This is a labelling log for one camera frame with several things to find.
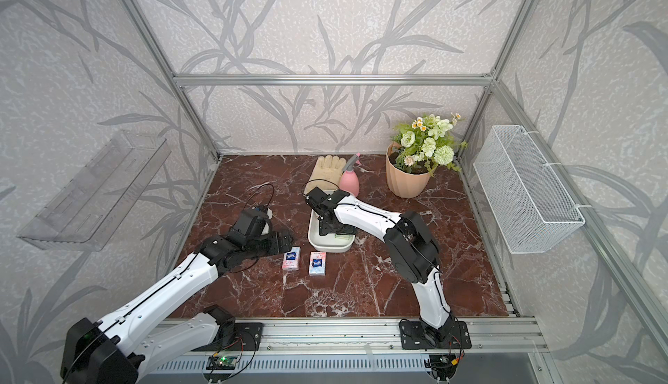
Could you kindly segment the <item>white plastic storage box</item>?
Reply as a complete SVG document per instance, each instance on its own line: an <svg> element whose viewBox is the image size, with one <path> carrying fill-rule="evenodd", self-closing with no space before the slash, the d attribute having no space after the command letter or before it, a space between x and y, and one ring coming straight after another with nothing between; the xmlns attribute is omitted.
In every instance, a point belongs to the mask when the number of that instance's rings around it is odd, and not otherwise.
<svg viewBox="0 0 668 384"><path fill-rule="evenodd" d="M318 252L341 254L347 252L354 243L354 234L320 234L320 221L311 211L308 240Z"/></svg>

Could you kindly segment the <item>pink blue tissue pack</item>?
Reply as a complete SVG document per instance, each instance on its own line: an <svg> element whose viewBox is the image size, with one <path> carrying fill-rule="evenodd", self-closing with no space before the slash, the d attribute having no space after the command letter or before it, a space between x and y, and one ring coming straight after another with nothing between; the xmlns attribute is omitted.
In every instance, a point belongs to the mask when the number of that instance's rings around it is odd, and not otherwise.
<svg viewBox="0 0 668 384"><path fill-rule="evenodd" d="M326 269L326 257L327 253L325 252L311 252L310 253L310 263L309 263L309 276L323 276L325 275Z"/></svg>
<svg viewBox="0 0 668 384"><path fill-rule="evenodd" d="M299 269L301 248L292 247L284 255L284 260L282 264L283 271L296 271Z"/></svg>

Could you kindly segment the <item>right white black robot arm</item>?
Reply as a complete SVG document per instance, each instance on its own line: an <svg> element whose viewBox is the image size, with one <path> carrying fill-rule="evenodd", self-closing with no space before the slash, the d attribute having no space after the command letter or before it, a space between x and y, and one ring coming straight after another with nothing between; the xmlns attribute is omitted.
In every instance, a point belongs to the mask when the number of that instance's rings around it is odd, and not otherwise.
<svg viewBox="0 0 668 384"><path fill-rule="evenodd" d="M432 334L452 331L455 320L443 290L438 242L421 215L376 208L340 189L327 193L315 187L305 202L322 222L352 226L382 241L395 270L412 283L424 329Z"/></svg>

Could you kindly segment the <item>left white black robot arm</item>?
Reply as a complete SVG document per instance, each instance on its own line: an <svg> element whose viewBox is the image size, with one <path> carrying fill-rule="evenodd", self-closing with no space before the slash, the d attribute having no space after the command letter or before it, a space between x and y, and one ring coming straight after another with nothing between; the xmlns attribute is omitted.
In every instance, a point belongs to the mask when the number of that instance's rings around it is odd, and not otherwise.
<svg viewBox="0 0 668 384"><path fill-rule="evenodd" d="M65 383L135 383L182 354L213 344L236 345L234 317L207 307L192 319L154 329L201 289L247 260L292 249L288 229L274 230L269 208L247 208L224 235L207 238L169 274L98 321L83 318L67 332L60 375Z"/></svg>

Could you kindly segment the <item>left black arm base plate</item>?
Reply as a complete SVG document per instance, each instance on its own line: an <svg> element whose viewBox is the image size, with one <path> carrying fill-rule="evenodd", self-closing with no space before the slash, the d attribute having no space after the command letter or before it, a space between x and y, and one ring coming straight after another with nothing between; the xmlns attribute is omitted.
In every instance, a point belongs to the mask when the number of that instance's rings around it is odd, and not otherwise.
<svg viewBox="0 0 668 384"><path fill-rule="evenodd" d="M213 341L202 347L204 351L250 351L259 349L264 324L261 322L237 322L219 328Z"/></svg>

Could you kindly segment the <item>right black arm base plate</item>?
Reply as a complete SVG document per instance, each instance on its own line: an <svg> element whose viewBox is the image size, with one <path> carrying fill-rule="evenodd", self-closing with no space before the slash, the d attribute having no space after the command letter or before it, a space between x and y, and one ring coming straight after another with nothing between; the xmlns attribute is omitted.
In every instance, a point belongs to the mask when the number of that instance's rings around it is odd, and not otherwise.
<svg viewBox="0 0 668 384"><path fill-rule="evenodd" d="M401 319L398 323L401 346L417 349L471 349L471 337L464 321L449 317L441 328L433 328L424 321Z"/></svg>

